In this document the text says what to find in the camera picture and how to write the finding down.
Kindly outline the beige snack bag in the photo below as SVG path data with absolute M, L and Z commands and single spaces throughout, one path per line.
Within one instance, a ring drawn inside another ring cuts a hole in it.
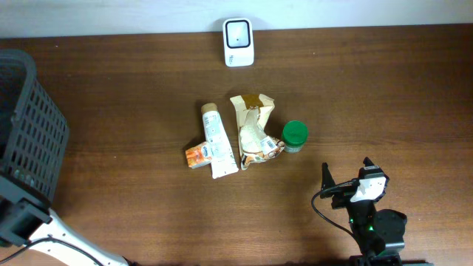
M 264 163 L 284 151 L 286 144 L 265 133 L 265 126 L 274 110 L 274 99 L 267 95 L 237 95 L 230 98 L 238 129 L 240 167 L 247 170 L 250 164 Z

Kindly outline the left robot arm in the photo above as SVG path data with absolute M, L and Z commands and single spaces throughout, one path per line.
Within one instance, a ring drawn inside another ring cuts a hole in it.
M 27 250 L 44 253 L 65 265 L 133 264 L 83 238 L 59 218 L 41 193 L 5 173 L 1 173 L 1 198 L 1 246 L 20 247 L 2 259 L 2 264 Z

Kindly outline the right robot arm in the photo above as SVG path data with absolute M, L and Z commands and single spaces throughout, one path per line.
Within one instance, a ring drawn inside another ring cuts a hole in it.
M 348 233 L 361 252 L 351 256 L 348 265 L 407 266 L 428 265 L 425 261 L 404 261 L 400 252 L 405 248 L 407 216 L 399 211 L 383 209 L 375 204 L 386 194 L 389 177 L 380 166 L 365 157 L 364 166 L 358 176 L 343 183 L 335 183 L 327 163 L 321 165 L 321 189 L 316 192 L 310 204 L 325 221 Z M 331 208 L 345 209 L 349 228 L 327 218 L 315 205 L 316 198 L 330 198 Z

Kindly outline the white cream tube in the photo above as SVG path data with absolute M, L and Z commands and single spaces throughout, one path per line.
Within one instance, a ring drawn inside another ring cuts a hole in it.
M 206 103 L 201 107 L 205 139 L 212 150 L 211 173 L 217 179 L 237 173 L 239 168 L 234 158 L 228 136 L 215 103 Z

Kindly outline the small orange packet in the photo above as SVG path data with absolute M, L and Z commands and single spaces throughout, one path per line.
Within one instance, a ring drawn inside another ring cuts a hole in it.
M 186 160 L 189 168 L 199 168 L 211 163 L 213 153 L 211 145 L 203 142 L 186 150 Z

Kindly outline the green lid jar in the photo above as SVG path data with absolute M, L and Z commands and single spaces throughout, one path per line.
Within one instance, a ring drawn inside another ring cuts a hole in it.
M 285 151 L 287 153 L 301 151 L 307 142 L 307 138 L 307 126 L 298 120 L 287 122 L 282 130 L 282 141 L 285 143 Z

